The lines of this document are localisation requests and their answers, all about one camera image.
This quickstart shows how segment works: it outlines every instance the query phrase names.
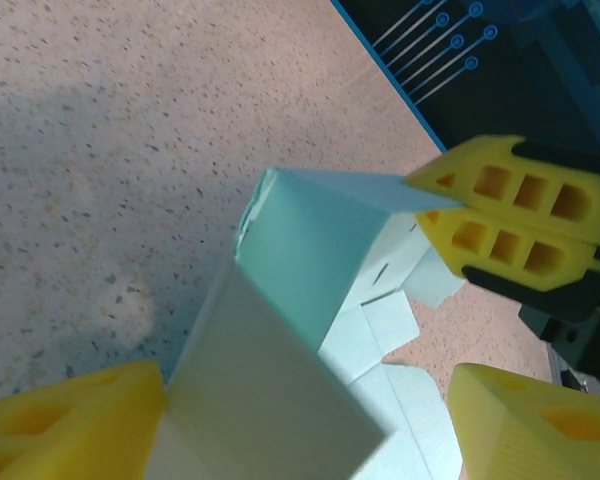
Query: yellow 3d-printed part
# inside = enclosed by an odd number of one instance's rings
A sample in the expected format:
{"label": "yellow 3d-printed part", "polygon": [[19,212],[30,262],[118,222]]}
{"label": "yellow 3d-printed part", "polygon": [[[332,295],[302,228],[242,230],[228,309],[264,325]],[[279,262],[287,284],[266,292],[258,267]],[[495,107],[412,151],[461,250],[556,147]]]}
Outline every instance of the yellow 3d-printed part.
{"label": "yellow 3d-printed part", "polygon": [[0,480],[141,479],[164,408],[153,361],[0,399]]}
{"label": "yellow 3d-printed part", "polygon": [[600,176],[514,155],[516,136],[481,136],[406,177],[507,221],[600,245]]}
{"label": "yellow 3d-printed part", "polygon": [[461,364],[449,409],[471,480],[600,480],[598,397]]}
{"label": "yellow 3d-printed part", "polygon": [[416,220],[451,272],[470,265],[539,292],[600,271],[596,247],[506,221],[470,208],[416,214]]}

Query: square hole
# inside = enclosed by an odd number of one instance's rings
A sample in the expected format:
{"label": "square hole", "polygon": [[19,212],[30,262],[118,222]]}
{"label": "square hole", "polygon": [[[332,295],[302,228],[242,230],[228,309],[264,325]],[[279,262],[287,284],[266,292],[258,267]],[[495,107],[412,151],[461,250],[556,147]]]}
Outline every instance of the square hole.
{"label": "square hole", "polygon": [[451,243],[454,247],[477,254],[480,253],[486,234],[487,227],[484,225],[475,222],[462,222],[453,234]]}
{"label": "square hole", "polygon": [[513,265],[513,262],[520,251],[521,244],[521,237],[511,232],[501,230],[498,232],[496,243],[494,243],[493,248],[491,249],[490,257],[504,262],[507,265]]}
{"label": "square hole", "polygon": [[585,190],[565,183],[560,189],[556,203],[553,204],[551,215],[582,221],[589,216],[591,203],[591,198]]}
{"label": "square hole", "polygon": [[431,223],[433,223],[435,225],[436,223],[438,223],[438,220],[440,219],[440,212],[438,212],[436,210],[432,210],[430,212],[425,213],[425,216]]}
{"label": "square hole", "polygon": [[567,438],[600,442],[600,413],[596,411],[548,409],[540,415]]}
{"label": "square hole", "polygon": [[547,193],[549,182],[544,178],[525,175],[520,190],[513,203],[519,207],[537,212],[542,205],[542,199]]}
{"label": "square hole", "polygon": [[436,183],[441,187],[451,188],[456,181],[456,174],[450,173],[449,175],[445,175],[444,177],[440,177],[436,180]]}
{"label": "square hole", "polygon": [[524,269],[537,275],[551,275],[560,270],[564,264],[564,252],[542,242],[535,242],[527,257]]}
{"label": "square hole", "polygon": [[511,181],[511,172],[487,165],[480,170],[473,191],[485,197],[502,200]]}

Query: terrazzo floor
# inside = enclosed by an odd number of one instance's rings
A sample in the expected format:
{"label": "terrazzo floor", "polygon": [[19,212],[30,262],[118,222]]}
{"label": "terrazzo floor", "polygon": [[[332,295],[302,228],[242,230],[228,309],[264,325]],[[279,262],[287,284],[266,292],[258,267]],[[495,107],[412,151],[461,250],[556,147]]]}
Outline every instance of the terrazzo floor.
{"label": "terrazzo floor", "polygon": [[[142,357],[168,376],[266,167],[437,154],[328,0],[0,0],[0,396]],[[391,359],[443,393],[459,361],[550,378],[506,300],[415,311]]]}

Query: speckled floor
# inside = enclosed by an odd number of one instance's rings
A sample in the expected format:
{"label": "speckled floor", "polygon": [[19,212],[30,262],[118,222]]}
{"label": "speckled floor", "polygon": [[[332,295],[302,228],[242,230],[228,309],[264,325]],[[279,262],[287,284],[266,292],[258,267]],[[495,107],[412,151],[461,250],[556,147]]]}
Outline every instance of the speckled floor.
{"label": "speckled floor", "polygon": [[[262,170],[437,150],[328,0],[0,0],[0,396],[155,357],[168,375]],[[549,377],[465,287],[394,355]]]}

